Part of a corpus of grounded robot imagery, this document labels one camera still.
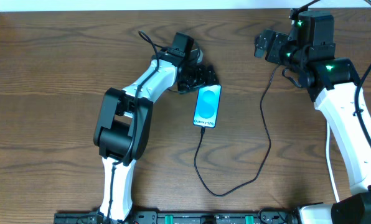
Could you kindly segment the blue Galaxy smartphone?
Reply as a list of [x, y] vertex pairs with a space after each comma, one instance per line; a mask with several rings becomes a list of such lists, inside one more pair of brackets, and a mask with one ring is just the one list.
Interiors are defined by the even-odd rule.
[[216, 126], [221, 91], [221, 85], [205, 86], [199, 90], [193, 125], [206, 128]]

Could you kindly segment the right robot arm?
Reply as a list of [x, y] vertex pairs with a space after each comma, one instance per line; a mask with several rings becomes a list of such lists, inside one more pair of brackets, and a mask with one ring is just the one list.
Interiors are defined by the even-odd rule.
[[303, 6], [291, 10], [288, 34], [265, 29], [255, 41], [255, 56], [298, 74], [332, 131], [342, 154], [351, 196], [330, 204], [296, 208], [290, 223], [371, 223], [371, 117], [362, 83], [348, 58], [335, 56], [334, 18]]

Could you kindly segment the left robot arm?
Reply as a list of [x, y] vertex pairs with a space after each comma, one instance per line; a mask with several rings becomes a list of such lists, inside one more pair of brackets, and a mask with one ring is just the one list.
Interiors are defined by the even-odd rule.
[[106, 91], [93, 137], [105, 171], [97, 223], [124, 223], [131, 213], [134, 167], [148, 144], [159, 97], [173, 85], [182, 95], [218, 83], [213, 67], [202, 63], [202, 50], [191, 36], [178, 32], [172, 44], [163, 47], [143, 31], [138, 34], [153, 47], [150, 65], [131, 85]]

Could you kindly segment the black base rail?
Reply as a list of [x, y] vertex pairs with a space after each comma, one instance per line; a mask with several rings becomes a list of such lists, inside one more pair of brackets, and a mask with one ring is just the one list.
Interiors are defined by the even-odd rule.
[[106, 220], [98, 212], [56, 213], [54, 224], [81, 223], [125, 223], [125, 224], [297, 224], [296, 215], [284, 211], [263, 210], [256, 213], [162, 213], [135, 211], [126, 220]]

